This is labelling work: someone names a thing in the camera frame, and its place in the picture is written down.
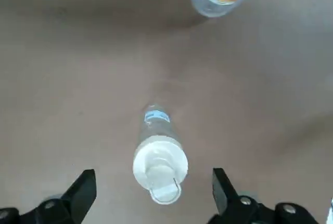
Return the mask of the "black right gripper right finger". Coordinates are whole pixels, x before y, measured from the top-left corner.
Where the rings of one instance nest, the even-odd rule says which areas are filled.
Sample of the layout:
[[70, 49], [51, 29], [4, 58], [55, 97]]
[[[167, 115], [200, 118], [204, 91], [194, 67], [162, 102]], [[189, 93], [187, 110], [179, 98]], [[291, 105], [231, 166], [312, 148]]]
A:
[[239, 195], [222, 168], [213, 169], [212, 193], [218, 213], [208, 223], [317, 223], [309, 211], [298, 204], [282, 202], [270, 209], [250, 196]]

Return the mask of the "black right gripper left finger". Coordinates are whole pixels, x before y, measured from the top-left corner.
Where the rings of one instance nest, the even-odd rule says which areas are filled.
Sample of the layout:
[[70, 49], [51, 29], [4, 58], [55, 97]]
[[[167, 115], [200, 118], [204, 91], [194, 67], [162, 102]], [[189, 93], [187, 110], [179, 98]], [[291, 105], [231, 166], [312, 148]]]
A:
[[20, 214], [15, 207], [1, 209], [1, 223], [82, 223], [97, 196], [94, 169], [84, 170], [59, 198], [43, 201]]

